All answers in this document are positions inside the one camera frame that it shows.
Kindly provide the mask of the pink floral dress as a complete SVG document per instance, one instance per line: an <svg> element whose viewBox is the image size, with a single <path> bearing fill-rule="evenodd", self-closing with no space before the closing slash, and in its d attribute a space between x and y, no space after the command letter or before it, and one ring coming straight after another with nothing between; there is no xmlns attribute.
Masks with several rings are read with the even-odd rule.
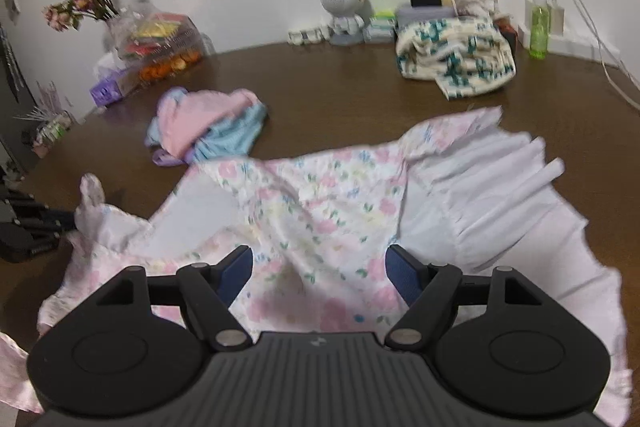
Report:
<svg viewBox="0 0 640 427"><path fill-rule="evenodd" d="M498 108L399 140L192 166L141 219L80 182L63 283L39 337L1 339L1 400L43 426L621 426L631 410L620 273L558 193L562 161ZM387 248L461 270L428 351L386 334L408 307ZM253 344L186 326L179 269L236 247L253 271L230 311Z"/></svg>

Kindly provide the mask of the pen holder with items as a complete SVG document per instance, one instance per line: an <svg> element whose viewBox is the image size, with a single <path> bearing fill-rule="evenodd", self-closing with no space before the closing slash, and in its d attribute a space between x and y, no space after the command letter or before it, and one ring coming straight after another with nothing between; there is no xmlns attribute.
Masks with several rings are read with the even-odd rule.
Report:
<svg viewBox="0 0 640 427"><path fill-rule="evenodd" d="M39 98L34 108L28 113L14 116L24 121L29 127L23 132L23 142L30 146L32 153L38 158L47 156L58 141L76 126L77 120L63 104L58 96L58 89L53 82L44 87L37 83Z"/></svg>

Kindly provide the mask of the purple tissue box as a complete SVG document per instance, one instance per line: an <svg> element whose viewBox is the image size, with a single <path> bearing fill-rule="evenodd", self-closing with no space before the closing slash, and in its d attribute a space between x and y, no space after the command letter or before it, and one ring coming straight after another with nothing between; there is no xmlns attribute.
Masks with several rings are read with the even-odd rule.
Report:
<svg viewBox="0 0 640 427"><path fill-rule="evenodd" d="M134 70L112 72L90 89L90 95L96 106L105 107L127 98L139 84L139 74Z"/></svg>

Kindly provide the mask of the pink blue purple garment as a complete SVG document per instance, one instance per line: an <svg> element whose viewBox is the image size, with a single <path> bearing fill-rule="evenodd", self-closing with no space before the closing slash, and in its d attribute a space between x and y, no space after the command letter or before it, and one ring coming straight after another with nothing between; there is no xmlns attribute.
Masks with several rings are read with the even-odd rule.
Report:
<svg viewBox="0 0 640 427"><path fill-rule="evenodd" d="M160 167L246 156L266 118L267 106L250 90L171 88L158 101L144 145Z"/></svg>

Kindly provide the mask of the plastic bag of snacks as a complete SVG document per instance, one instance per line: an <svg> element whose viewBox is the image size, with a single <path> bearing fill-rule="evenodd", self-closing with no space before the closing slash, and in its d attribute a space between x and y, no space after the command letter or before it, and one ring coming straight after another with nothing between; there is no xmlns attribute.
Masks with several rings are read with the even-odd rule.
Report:
<svg viewBox="0 0 640 427"><path fill-rule="evenodd" d="M212 40L189 15L161 11L150 2L127 5L105 23L106 53L93 67L96 80L137 74L142 82L153 82L215 53Z"/></svg>

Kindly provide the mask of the cream green floral cloth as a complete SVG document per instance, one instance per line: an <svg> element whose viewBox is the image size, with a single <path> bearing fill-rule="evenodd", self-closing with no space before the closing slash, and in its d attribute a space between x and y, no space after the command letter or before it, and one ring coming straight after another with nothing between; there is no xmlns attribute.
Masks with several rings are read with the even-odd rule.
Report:
<svg viewBox="0 0 640 427"><path fill-rule="evenodd" d="M411 23L399 31L396 58L402 77L433 81L448 100L496 91L516 74L508 40L487 17Z"/></svg>

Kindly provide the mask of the green white small boxes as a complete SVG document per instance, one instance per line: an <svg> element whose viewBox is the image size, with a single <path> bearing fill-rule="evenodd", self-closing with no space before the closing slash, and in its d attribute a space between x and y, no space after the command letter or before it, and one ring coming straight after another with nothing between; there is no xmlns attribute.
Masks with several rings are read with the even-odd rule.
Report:
<svg viewBox="0 0 640 427"><path fill-rule="evenodd" d="M392 11L375 12L363 29L367 43L390 43L396 40L397 20Z"/></svg>

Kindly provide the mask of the white letter block ornament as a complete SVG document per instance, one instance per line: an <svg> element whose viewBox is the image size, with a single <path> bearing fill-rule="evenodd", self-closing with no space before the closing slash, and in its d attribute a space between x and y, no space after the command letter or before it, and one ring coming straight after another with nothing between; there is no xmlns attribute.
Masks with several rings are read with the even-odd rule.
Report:
<svg viewBox="0 0 640 427"><path fill-rule="evenodd" d="M328 41L329 38L331 38L331 31L328 26L291 29L288 32L288 43L292 46L310 46Z"/></svg>

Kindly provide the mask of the grey storage box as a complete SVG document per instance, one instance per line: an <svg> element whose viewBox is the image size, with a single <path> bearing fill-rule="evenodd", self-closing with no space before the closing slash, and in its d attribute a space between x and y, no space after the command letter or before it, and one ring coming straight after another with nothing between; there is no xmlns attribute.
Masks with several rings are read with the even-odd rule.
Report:
<svg viewBox="0 0 640 427"><path fill-rule="evenodd" d="M413 23L428 22L429 20L441 20L442 18L456 17L456 11L452 6L411 6L403 4L395 11L397 27L404 28Z"/></svg>

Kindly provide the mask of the green spray bottle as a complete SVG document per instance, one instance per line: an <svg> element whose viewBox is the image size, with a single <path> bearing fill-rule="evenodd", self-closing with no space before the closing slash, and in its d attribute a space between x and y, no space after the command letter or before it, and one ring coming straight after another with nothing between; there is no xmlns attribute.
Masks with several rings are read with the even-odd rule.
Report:
<svg viewBox="0 0 640 427"><path fill-rule="evenodd" d="M548 53L550 11L547 0L532 0L530 9L529 55L543 60Z"/></svg>

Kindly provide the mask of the white power strip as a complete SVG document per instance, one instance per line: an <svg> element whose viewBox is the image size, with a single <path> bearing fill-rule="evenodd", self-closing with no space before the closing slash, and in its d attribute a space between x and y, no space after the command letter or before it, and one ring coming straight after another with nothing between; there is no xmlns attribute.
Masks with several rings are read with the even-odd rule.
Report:
<svg viewBox="0 0 640 427"><path fill-rule="evenodd" d="M563 56L582 58L605 65L620 66L620 51L599 36L598 32L585 22L586 27L576 30L565 20L565 11L557 3L548 2L550 11L550 34L548 52ZM518 24L518 42L529 49L530 9L532 0L525 0L525 20Z"/></svg>

